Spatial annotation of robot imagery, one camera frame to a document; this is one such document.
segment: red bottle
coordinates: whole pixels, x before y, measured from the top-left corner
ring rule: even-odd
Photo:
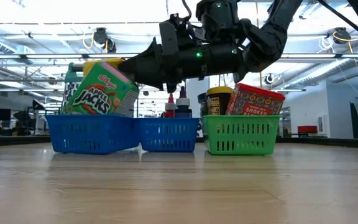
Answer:
[[[176,104],[173,101],[172,93],[169,94],[168,103],[165,104],[165,112],[163,113],[164,118],[174,118]]]

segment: red object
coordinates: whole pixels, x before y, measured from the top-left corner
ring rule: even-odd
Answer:
[[[298,126],[298,133],[317,133],[317,126]]]
[[[175,117],[175,102],[173,100],[172,93],[169,94],[168,103],[165,104],[165,113],[163,114],[164,118],[174,118]]]
[[[281,93],[237,83],[226,115],[278,115],[284,100]]]

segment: green plastic basket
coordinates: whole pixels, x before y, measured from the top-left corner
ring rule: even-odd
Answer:
[[[280,116],[204,116],[204,143],[214,155],[269,155],[279,121]]]

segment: yellow lid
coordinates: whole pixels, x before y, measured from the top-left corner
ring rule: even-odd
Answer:
[[[83,67],[83,74],[84,74],[83,76],[85,77],[90,72],[93,65],[95,65],[98,62],[107,62],[114,68],[118,68],[118,65],[121,64],[123,61],[125,61],[125,60],[122,58],[110,58],[110,59],[105,59],[105,60],[95,60],[95,61],[85,62],[84,67]]]
[[[219,86],[219,87],[214,87],[214,88],[210,88],[206,94],[210,95],[210,94],[217,94],[217,93],[232,93],[233,89],[228,87],[228,86]]]

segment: bottle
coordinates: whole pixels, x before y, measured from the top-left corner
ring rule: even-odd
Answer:
[[[165,104],[165,112],[163,113],[164,118],[173,118],[175,114],[175,109],[177,106],[173,102],[172,93],[169,94],[168,103]]]
[[[190,99],[186,97],[185,87],[180,88],[180,96],[177,99],[177,109],[175,110],[175,118],[191,118],[193,112],[190,107]]]

